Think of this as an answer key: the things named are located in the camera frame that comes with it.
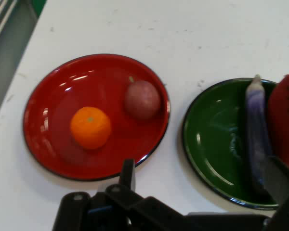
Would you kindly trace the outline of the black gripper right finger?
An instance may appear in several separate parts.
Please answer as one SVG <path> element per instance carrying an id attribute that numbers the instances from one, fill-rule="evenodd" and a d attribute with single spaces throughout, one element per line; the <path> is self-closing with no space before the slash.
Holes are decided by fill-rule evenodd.
<path id="1" fill-rule="evenodd" d="M 289 231 L 289 168 L 277 157 L 266 159 L 264 188 L 278 204 L 267 222 L 265 231 Z"/>

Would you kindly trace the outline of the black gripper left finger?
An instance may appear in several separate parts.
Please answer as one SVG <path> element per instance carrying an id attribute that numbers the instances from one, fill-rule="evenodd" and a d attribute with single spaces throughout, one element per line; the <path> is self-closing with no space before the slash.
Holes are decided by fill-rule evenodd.
<path id="1" fill-rule="evenodd" d="M 117 184 L 91 197 L 86 192 L 65 195 L 59 205 L 54 231 L 178 231 L 183 216 L 154 197 L 134 192 L 135 166 L 123 163 Z"/>

